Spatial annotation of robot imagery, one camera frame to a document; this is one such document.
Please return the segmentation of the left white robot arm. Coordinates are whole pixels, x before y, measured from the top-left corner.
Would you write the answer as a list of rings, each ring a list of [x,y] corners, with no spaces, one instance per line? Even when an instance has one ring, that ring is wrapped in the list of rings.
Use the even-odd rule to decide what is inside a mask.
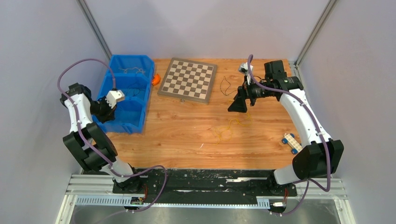
[[[125,94],[112,88],[102,98],[93,100],[91,90],[79,83],[60,92],[60,101],[68,109],[71,121],[63,143],[82,169],[107,173],[117,185],[126,187],[131,193],[141,191],[143,181],[136,169],[118,157],[114,144],[92,119],[114,120],[117,104],[125,99]]]

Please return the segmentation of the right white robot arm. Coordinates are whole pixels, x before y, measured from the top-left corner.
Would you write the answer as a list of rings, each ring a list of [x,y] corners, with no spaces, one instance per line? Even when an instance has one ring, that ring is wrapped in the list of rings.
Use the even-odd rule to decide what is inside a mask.
[[[244,82],[238,87],[237,95],[228,110],[246,112],[246,99],[254,106],[259,98],[275,97],[286,109],[300,136],[302,150],[292,160],[292,164],[273,171],[267,181],[267,190],[278,195],[285,185],[300,181],[311,181],[324,191],[329,191],[331,174],[339,164],[344,151],[340,140],[333,140],[311,110],[305,91],[298,77],[289,77],[281,60],[264,65],[264,79],[255,79],[251,65],[252,57],[238,69],[244,74]]]

